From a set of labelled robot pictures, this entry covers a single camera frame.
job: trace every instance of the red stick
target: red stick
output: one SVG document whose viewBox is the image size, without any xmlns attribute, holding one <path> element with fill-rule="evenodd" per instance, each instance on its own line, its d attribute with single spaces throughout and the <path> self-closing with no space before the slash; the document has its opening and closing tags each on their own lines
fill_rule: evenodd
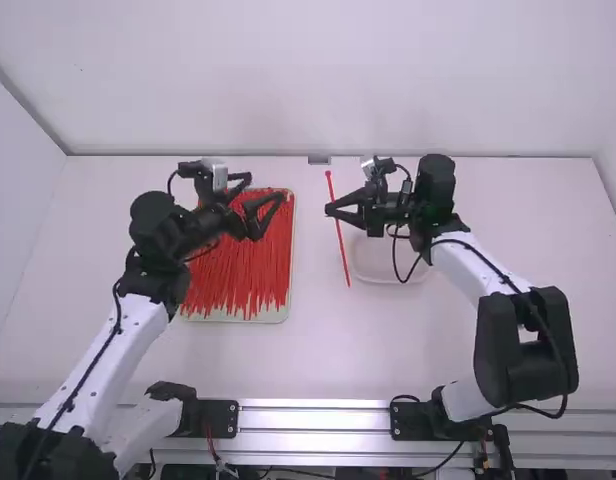
<svg viewBox="0 0 616 480">
<path fill-rule="evenodd" d="M 335 201 L 335 189 L 332 186 L 332 172 L 326 170 L 326 178 L 328 179 L 328 190 L 330 191 L 330 201 Z M 350 288 L 350 272 L 348 272 L 348 260 L 346 260 L 346 249 L 344 248 L 344 237 L 341 235 L 341 225 L 339 220 L 335 219 L 335 226 L 337 227 L 337 237 L 339 238 L 339 250 L 341 251 L 341 261 L 344 264 L 344 273 L 346 274 L 346 283 Z"/>
</svg>

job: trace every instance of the white table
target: white table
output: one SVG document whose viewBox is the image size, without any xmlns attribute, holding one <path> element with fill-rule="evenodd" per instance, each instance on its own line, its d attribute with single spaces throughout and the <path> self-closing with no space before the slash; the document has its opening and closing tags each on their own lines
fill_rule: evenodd
<svg viewBox="0 0 616 480">
<path fill-rule="evenodd" d="M 147 190 L 164 189 L 178 160 L 69 160 L 1 329 L 0 415 L 13 404 L 45 401 L 85 351 L 109 311 L 110 288 L 131 244 L 129 206 Z M 559 286 L 570 302 L 580 389 L 572 396 L 567 418 L 559 422 L 521 413 L 509 417 L 518 463 L 549 466 L 568 457 L 572 468 L 616 468 L 616 218 L 592 161 L 455 160 L 456 211 L 483 246 L 536 285 Z M 416 159 L 400 162 L 416 171 Z M 282 463 L 270 454 L 276 451 L 274 444 L 284 452 L 283 463 L 434 464 L 448 447 L 395 445 L 381 408 L 399 393 L 428 398 L 432 388 L 471 371 L 476 314 L 468 301 L 437 273 L 421 285 L 394 287 L 353 278 L 348 289 L 335 228 L 323 214 L 326 167 L 309 166 L 305 158 L 232 158 L 229 166 L 231 171 L 252 171 L 255 186 L 288 187 L 297 195 L 290 317 L 279 325 L 175 319 L 144 357 L 123 401 L 136 401 L 157 380 L 194 386 L 202 396 L 244 399 L 252 407 L 242 416 L 245 430 L 223 447 L 236 458 L 246 455 L 251 463 Z M 355 159 L 336 158 L 327 168 L 333 171 L 337 196 L 363 183 Z M 184 206 L 194 205 L 191 181 L 175 180 L 174 193 Z M 352 227 L 344 228 L 347 241 L 355 234 Z M 301 414 L 306 406 L 325 408 L 320 415 L 329 420 L 305 420 Z M 291 411 L 299 416 L 282 415 Z M 276 412 L 277 420 L 265 423 L 262 412 Z M 331 434 L 350 430 L 356 436 L 333 438 L 333 455 L 318 455 L 328 441 L 308 431 L 305 438 L 249 440 L 255 433 L 248 432 L 248 422 L 262 435 L 265 425 L 280 421 L 296 431 L 310 425 L 330 431 L 327 425 L 341 427 L 344 422 L 346 428 L 332 427 L 336 432 Z M 526 433 L 514 437 L 513 425 Z M 605 438 L 610 427 L 614 433 Z M 279 435 L 275 428 L 268 434 Z M 528 434 L 543 438 L 563 431 L 580 434 L 565 437 L 566 444 L 533 443 Z M 594 442 L 587 438 L 590 432 L 596 435 Z M 556 450 L 546 450 L 552 443 L 558 443 Z M 173 461 L 199 461 L 195 450 L 201 448 L 194 440 L 167 440 L 161 453 L 169 452 Z M 261 448 L 268 449 L 267 456 L 255 453 Z M 355 452 L 368 456 L 360 459 Z M 457 462 L 466 458 L 459 456 Z"/>
</svg>

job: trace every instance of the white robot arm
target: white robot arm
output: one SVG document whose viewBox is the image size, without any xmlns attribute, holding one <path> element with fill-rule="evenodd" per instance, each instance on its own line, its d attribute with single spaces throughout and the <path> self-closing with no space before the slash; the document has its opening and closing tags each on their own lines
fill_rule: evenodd
<svg viewBox="0 0 616 480">
<path fill-rule="evenodd" d="M 198 400 L 194 388 L 166 382 L 150 387 L 114 432 L 106 432 L 139 361 L 185 297 L 189 255 L 225 233 L 237 240 L 260 240 L 284 194 L 244 202 L 241 217 L 230 203 L 250 184 L 249 172 L 228 174 L 220 161 L 202 159 L 180 163 L 171 179 L 176 174 L 194 179 L 202 207 L 188 211 L 159 191 L 133 202 L 134 246 L 113 286 L 112 311 L 75 369 L 33 419 L 0 429 L 0 480 L 116 480 L 164 437 L 205 436 L 211 412 L 202 405 L 208 401 Z M 229 181 L 239 183 L 228 189 Z M 270 208 L 260 219 L 264 206 Z M 225 402 L 227 415 L 236 417 L 236 405 Z"/>
<path fill-rule="evenodd" d="M 558 415 L 563 414 L 567 395 L 579 383 L 565 295 L 556 287 L 535 288 L 478 244 L 453 213 L 455 164 L 449 157 L 424 156 L 414 181 L 392 158 L 362 159 L 361 166 L 364 187 L 327 204 L 326 215 L 370 237 L 382 237 L 394 225 L 393 242 L 409 239 L 420 258 L 443 272 L 477 309 L 474 375 L 437 388 L 422 407 L 435 417 L 439 438 L 459 423 L 506 408 L 529 408 L 519 404 L 527 400 L 562 395 Z M 399 192 L 389 192 L 386 175 L 398 168 L 407 178 Z M 357 212 L 342 210 L 355 205 Z M 402 226 L 408 226 L 408 235 L 398 235 Z M 520 328 L 536 332 L 537 339 L 521 342 Z"/>
</svg>

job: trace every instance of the white enclosure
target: white enclosure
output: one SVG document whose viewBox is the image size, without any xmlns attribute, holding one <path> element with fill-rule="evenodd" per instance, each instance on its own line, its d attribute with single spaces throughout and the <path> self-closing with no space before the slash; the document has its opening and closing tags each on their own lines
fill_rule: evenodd
<svg viewBox="0 0 616 480">
<path fill-rule="evenodd" d="M 376 402 L 469 371 L 474 311 L 436 274 L 412 291 L 344 288 L 324 168 L 305 158 L 335 155 L 343 194 L 362 180 L 352 155 L 415 169 L 429 151 L 457 159 L 457 209 L 484 246 L 570 300 L 574 410 L 557 426 L 506 417 L 514 453 L 616 468 L 616 0 L 0 0 L 0 418 L 43 402 L 99 330 L 132 200 L 184 156 L 215 153 L 298 195 L 290 318 L 176 319 L 124 401 L 160 379 L 248 399 L 246 428 L 271 436 L 224 445 L 243 461 L 283 444 L 286 461 L 318 463 L 323 443 L 343 449 L 333 463 L 362 450 L 436 463 L 438 446 L 391 450 Z M 192 185 L 175 189 L 194 204 Z M 359 436 L 275 437 L 292 428 L 266 412 L 309 398 L 361 399 L 328 423 Z M 326 408 L 349 407 L 337 402 Z M 159 455 L 196 462 L 202 447 Z"/>
<path fill-rule="evenodd" d="M 593 156 L 616 0 L 0 0 L 0 73 L 69 152 Z"/>
</svg>

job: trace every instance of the black cable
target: black cable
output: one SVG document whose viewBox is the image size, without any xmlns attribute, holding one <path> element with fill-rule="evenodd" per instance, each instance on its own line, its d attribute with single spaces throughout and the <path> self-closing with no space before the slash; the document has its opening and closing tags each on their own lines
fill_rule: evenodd
<svg viewBox="0 0 616 480">
<path fill-rule="evenodd" d="M 157 462 L 155 461 L 155 452 L 151 448 L 149 450 L 150 453 L 150 473 L 148 474 L 147 480 L 150 480 L 157 473 Z"/>
<path fill-rule="evenodd" d="M 386 233 L 388 234 L 388 236 L 390 238 L 398 238 L 400 240 L 409 240 L 410 239 L 410 235 L 398 235 L 397 234 L 397 225 L 395 225 L 395 233 L 390 233 L 390 230 L 388 230 L 389 228 L 390 228 L 390 225 L 387 225 L 386 226 Z"/>
<path fill-rule="evenodd" d="M 35 447 L 35 450 L 33 451 L 30 457 L 30 461 L 28 462 L 28 465 L 26 466 L 26 470 L 24 471 L 22 480 L 28 480 L 30 478 L 32 471 L 34 470 L 35 465 L 37 464 L 37 461 L 39 460 L 39 457 L 41 456 L 41 452 L 43 451 L 44 445 L 48 441 L 50 432 L 52 431 L 53 428 L 55 428 L 55 425 L 57 425 L 57 422 L 59 422 L 59 419 L 62 417 L 64 413 L 66 413 L 67 411 L 72 411 L 74 409 L 75 407 L 74 400 L 75 398 L 77 398 L 77 395 L 79 395 L 79 391 L 82 389 L 82 387 L 88 380 L 88 377 L 94 370 L 99 360 L 101 360 L 101 357 L 106 352 L 106 349 L 112 343 L 113 339 L 115 338 L 115 335 L 123 332 L 123 330 L 121 329 L 121 303 L 119 301 L 119 294 L 117 293 L 118 286 L 119 286 L 119 280 L 117 280 L 115 284 L 112 286 L 112 296 L 115 301 L 115 310 L 116 310 L 116 315 L 117 315 L 115 325 L 110 331 L 110 335 L 108 336 L 104 344 L 101 346 L 97 354 L 94 356 L 94 358 L 90 362 L 90 365 L 88 365 L 88 368 L 86 368 L 86 371 L 84 372 L 82 377 L 79 379 L 79 382 L 77 382 L 77 385 L 75 386 L 73 391 L 70 393 L 70 395 L 68 395 L 66 400 L 62 403 L 61 408 L 57 411 L 57 413 L 52 418 L 48 426 L 44 429 L 44 432 L 41 438 L 39 439 L 39 442 L 37 443 L 37 446 Z"/>
<path fill-rule="evenodd" d="M 401 228 L 401 225 L 399 224 L 395 225 L 395 235 L 392 236 L 392 269 L 395 272 L 395 277 L 397 277 L 397 280 L 399 280 L 399 283 L 408 283 L 408 281 L 410 280 L 410 277 L 412 277 L 412 274 L 415 271 L 415 268 L 417 267 L 417 264 L 421 260 L 421 254 L 419 254 L 419 256 L 413 262 L 412 267 L 410 267 L 410 271 L 408 272 L 408 275 L 406 275 L 406 278 L 401 278 L 401 275 L 399 275 L 399 269 L 397 268 L 397 254 L 395 251 L 397 247 L 397 238 L 399 238 L 398 232 L 400 228 Z"/>
<path fill-rule="evenodd" d="M 270 472 L 272 472 L 272 465 L 270 467 L 268 467 L 268 470 L 264 471 L 264 473 L 259 475 L 259 479 L 258 480 L 264 480 L 264 478 L 266 478 L 266 475 L 268 475 Z"/>
<path fill-rule="evenodd" d="M 219 246 L 219 240 L 217 240 L 215 243 L 213 243 L 212 245 L 210 245 L 208 248 L 206 248 L 204 251 L 198 253 L 197 255 L 193 255 L 192 257 L 184 258 L 184 262 L 192 262 L 193 260 L 196 260 L 199 257 L 203 257 L 204 255 L 207 255 L 210 252 L 212 252 L 218 246 Z"/>
<path fill-rule="evenodd" d="M 419 398 L 415 397 L 414 395 L 402 394 L 402 395 L 397 395 L 396 397 L 393 397 L 392 400 L 390 401 L 390 404 L 392 405 L 397 400 L 412 400 L 415 403 L 421 403 L 421 400 L 419 400 Z"/>
<path fill-rule="evenodd" d="M 470 250 L 482 262 L 484 262 L 493 272 L 495 272 L 499 276 L 499 278 L 501 278 L 504 284 L 508 285 L 510 289 L 518 295 L 519 300 L 524 304 L 524 306 L 528 309 L 530 314 L 535 318 L 535 320 L 539 324 L 539 327 L 542 330 L 541 333 L 548 340 L 548 343 L 550 344 L 550 349 L 552 350 L 552 353 L 555 357 L 555 360 L 557 361 L 559 369 L 561 370 L 562 375 L 564 376 L 564 380 L 566 381 L 566 387 L 568 388 L 568 385 L 570 384 L 568 369 L 566 368 L 566 364 L 564 363 L 564 359 L 561 356 L 561 353 L 559 351 L 559 347 L 557 346 L 557 342 L 555 341 L 555 338 L 553 337 L 552 333 L 548 329 L 546 322 L 544 321 L 544 319 L 541 317 L 541 315 L 537 311 L 537 308 L 532 303 L 530 303 L 526 298 L 522 296 L 521 290 L 519 290 L 517 285 L 515 285 L 512 282 L 512 280 L 510 279 L 508 275 L 504 274 L 499 268 L 497 268 L 496 265 L 494 265 L 490 260 L 488 260 L 479 250 L 477 250 L 471 244 L 469 244 L 468 242 L 464 242 L 463 240 L 457 240 L 455 238 L 444 238 L 444 239 L 432 242 L 430 244 L 430 248 L 434 247 L 435 245 L 440 245 L 442 243 L 455 243 L 455 244 L 461 245 L 464 248 Z M 533 413 L 537 413 L 547 418 L 558 419 L 564 415 L 566 408 L 568 408 L 568 394 L 564 393 L 561 397 L 561 405 L 559 406 L 559 409 L 557 410 L 556 413 L 550 413 L 545 410 L 541 410 L 540 408 L 536 408 L 531 405 L 525 405 L 523 403 L 514 403 L 504 408 L 503 410 L 496 412 L 494 415 L 501 415 L 502 413 L 506 413 L 513 409 L 523 409 L 523 410 L 529 410 Z"/>
<path fill-rule="evenodd" d="M 304 472 L 303 470 L 295 470 L 294 468 L 273 467 L 272 472 L 296 473 L 298 475 L 306 475 L 308 477 L 335 479 L 334 475 L 326 475 L 325 473 Z"/>
<path fill-rule="evenodd" d="M 410 172 L 408 171 L 408 169 L 406 167 L 404 167 L 403 165 L 400 165 L 398 163 L 395 163 L 395 167 L 397 167 L 399 170 L 401 170 L 402 172 L 404 172 L 406 174 L 406 176 L 408 177 L 408 180 L 410 180 L 412 177 L 410 176 Z"/>
<path fill-rule="evenodd" d="M 455 447 L 455 449 L 452 452 L 450 452 L 450 454 L 439 465 L 429 468 L 428 470 L 422 470 L 421 472 L 413 473 L 413 477 L 416 479 L 420 479 L 424 475 L 428 475 L 429 473 L 436 472 L 437 470 L 442 468 L 444 465 L 446 465 L 450 460 L 452 460 L 455 455 L 457 455 L 457 452 L 459 452 L 461 447 L 464 446 L 464 443 L 465 442 L 463 440 L 459 442 L 459 444 Z"/>
<path fill-rule="evenodd" d="M 174 172 L 172 172 L 170 174 L 170 176 L 168 177 L 168 183 L 166 184 L 166 189 L 168 190 L 168 195 L 170 195 L 171 197 L 175 198 L 172 194 L 172 179 L 175 178 L 177 176 L 177 170 L 175 170 Z"/>
</svg>

